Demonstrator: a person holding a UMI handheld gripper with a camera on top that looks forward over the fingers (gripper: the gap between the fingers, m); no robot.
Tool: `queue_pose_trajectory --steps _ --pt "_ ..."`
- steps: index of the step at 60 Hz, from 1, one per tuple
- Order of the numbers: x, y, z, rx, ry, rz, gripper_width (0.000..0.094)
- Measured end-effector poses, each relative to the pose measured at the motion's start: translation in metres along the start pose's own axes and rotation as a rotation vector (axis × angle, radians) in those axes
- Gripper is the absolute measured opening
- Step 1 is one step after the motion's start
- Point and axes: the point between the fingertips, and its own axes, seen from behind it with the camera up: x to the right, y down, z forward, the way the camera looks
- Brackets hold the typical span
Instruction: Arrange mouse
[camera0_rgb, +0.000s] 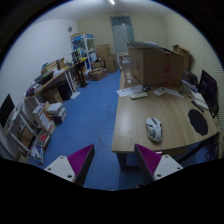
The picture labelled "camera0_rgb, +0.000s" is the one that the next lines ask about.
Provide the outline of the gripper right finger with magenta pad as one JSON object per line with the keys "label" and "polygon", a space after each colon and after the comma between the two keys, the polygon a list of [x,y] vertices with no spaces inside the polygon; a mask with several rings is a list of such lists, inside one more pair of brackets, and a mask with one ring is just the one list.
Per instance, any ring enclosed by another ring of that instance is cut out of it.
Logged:
{"label": "gripper right finger with magenta pad", "polygon": [[160,155],[139,144],[135,145],[135,154],[146,184],[160,180],[182,169],[182,166],[170,155]]}

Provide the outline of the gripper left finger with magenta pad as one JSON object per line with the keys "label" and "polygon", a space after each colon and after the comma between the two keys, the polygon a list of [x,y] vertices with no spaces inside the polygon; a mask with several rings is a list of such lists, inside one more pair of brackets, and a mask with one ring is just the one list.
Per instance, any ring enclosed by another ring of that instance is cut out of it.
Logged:
{"label": "gripper left finger with magenta pad", "polygon": [[94,145],[90,144],[68,157],[59,156],[45,168],[45,171],[75,183],[78,186],[83,186],[94,154]]}

